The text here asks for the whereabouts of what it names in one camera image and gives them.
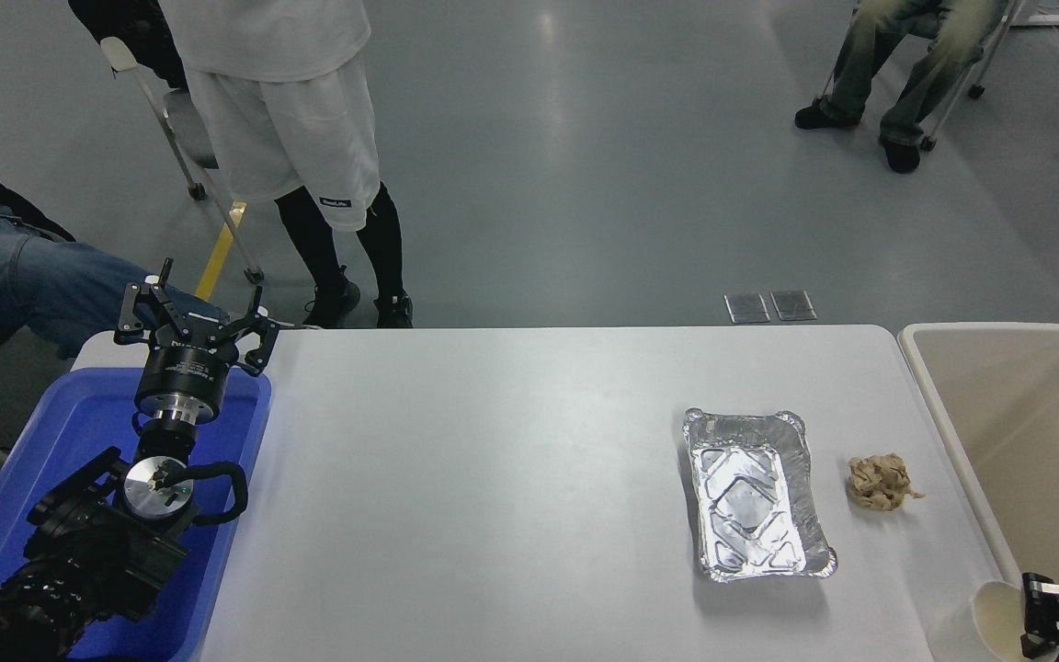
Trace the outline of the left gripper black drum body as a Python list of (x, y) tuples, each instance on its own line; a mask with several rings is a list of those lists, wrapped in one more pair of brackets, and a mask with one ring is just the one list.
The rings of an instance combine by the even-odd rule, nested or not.
[(228, 374), (236, 357), (232, 345), (212, 347), (219, 320), (189, 320), (189, 336), (181, 337), (169, 323), (152, 332), (150, 356), (138, 384), (138, 409), (168, 410), (173, 402), (193, 401), (195, 411), (220, 411)]

